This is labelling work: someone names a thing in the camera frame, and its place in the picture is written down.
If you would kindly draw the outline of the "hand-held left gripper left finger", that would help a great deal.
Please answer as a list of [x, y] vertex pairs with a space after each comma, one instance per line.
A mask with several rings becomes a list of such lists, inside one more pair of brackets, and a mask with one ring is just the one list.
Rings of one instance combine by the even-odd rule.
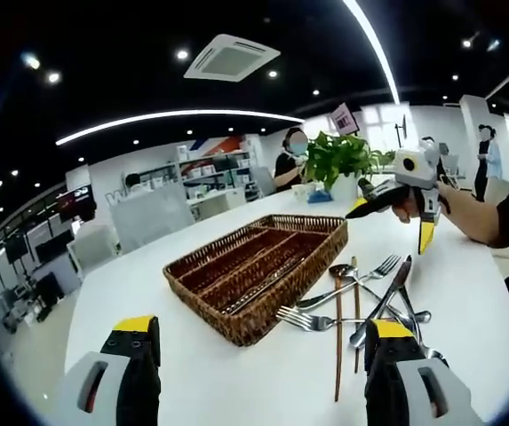
[[117, 323], [99, 351], [82, 356], [56, 394], [58, 425], [156, 425], [161, 381], [155, 315]]

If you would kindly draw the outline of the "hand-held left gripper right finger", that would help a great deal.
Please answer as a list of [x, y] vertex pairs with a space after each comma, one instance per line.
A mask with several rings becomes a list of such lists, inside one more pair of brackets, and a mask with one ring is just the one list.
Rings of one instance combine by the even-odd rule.
[[428, 358], [405, 326], [366, 321], [364, 389], [369, 425], [482, 425], [470, 390], [440, 359]]

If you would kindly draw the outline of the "person's right hand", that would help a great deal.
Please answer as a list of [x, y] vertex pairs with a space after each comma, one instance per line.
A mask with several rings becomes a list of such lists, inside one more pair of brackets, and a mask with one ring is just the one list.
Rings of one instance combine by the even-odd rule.
[[[447, 201], [446, 208], [441, 201], [442, 214], [456, 226], [463, 224], [469, 213], [469, 207], [473, 199], [469, 194], [463, 193], [443, 183], [437, 184], [438, 194]], [[405, 201], [392, 207], [394, 214], [403, 223], [409, 223], [413, 217], [419, 217], [419, 209], [413, 195], [409, 195]]]

